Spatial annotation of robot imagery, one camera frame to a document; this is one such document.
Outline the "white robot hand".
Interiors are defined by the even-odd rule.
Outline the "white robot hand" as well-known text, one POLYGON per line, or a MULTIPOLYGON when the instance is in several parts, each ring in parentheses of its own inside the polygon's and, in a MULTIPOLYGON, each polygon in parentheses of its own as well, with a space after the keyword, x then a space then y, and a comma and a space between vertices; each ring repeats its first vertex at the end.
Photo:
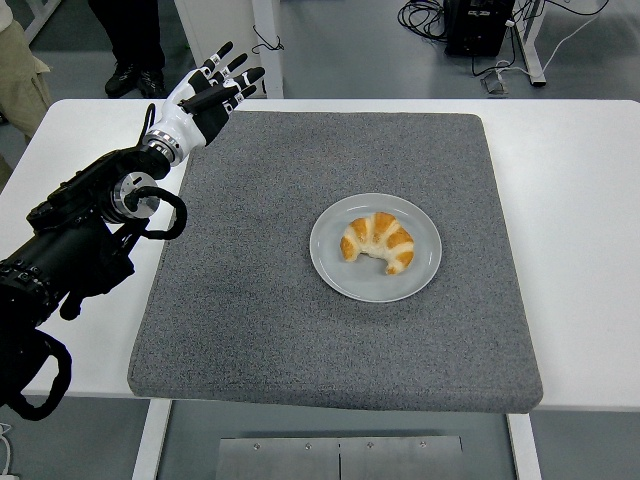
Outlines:
POLYGON ((233 43, 227 42, 186 74, 165 99, 160 119, 145 133, 144 144, 161 145, 178 161, 217 137, 232 112, 257 91, 265 75, 262 67, 243 68, 248 59, 245 53, 226 62, 224 57, 232 48, 233 43))

